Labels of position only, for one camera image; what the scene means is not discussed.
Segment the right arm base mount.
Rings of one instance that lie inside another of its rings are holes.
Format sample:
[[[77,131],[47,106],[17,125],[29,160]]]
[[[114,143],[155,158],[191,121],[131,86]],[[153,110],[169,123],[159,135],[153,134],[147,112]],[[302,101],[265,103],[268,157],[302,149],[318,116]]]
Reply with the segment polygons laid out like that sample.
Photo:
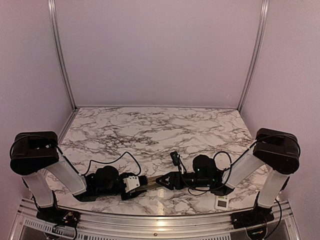
[[[234,229],[266,224],[275,219],[271,207],[265,208],[258,206],[258,197],[255,199],[253,209],[232,213],[230,218]]]

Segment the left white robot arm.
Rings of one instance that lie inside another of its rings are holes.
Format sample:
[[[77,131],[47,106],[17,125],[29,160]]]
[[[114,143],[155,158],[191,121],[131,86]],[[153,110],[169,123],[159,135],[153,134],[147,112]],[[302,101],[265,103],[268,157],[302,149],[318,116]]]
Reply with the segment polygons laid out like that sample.
[[[79,202],[94,202],[100,197],[120,196],[123,201],[143,193],[139,188],[148,184],[140,173],[119,171],[114,162],[104,162],[95,172],[80,173],[63,153],[53,131],[21,132],[9,150],[10,168],[20,175],[35,202],[53,223],[63,219],[43,171],[57,178]]]

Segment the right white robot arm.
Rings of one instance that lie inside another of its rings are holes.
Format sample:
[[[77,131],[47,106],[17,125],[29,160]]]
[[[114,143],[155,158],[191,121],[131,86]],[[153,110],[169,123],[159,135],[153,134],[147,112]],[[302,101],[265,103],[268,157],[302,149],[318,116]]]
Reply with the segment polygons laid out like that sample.
[[[247,219],[258,224],[267,216],[278,194],[300,166],[301,148],[295,135],[268,128],[256,133],[255,141],[225,169],[217,167],[215,158],[200,154],[192,161],[192,172],[182,172],[180,155],[174,151],[170,156],[178,168],[156,178],[156,183],[169,189],[189,188],[199,192],[210,192],[216,196],[227,196],[239,183],[263,165],[269,168],[268,176],[258,193],[254,208]]]

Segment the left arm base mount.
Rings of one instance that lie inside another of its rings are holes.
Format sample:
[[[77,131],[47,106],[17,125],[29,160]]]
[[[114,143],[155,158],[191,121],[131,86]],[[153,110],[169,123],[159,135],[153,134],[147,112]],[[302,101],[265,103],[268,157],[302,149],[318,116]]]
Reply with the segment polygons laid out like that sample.
[[[40,207],[35,199],[37,208],[36,217],[40,220],[55,224],[55,226],[67,226],[76,228],[78,226],[80,213],[74,210],[68,210],[58,207],[57,199],[53,197],[53,205],[49,207]]]

